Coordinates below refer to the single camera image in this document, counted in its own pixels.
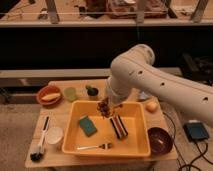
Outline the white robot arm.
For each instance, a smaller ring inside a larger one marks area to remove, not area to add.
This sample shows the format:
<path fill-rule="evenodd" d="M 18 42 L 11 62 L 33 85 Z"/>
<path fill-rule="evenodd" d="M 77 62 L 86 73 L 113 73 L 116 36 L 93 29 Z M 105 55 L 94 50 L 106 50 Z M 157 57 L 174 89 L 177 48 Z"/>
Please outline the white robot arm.
<path fill-rule="evenodd" d="M 154 60 L 153 50 L 145 44 L 118 55 L 111 62 L 111 75 L 106 81 L 109 100 L 120 104 L 136 88 L 213 127 L 213 87 L 163 72 L 153 67 Z"/>

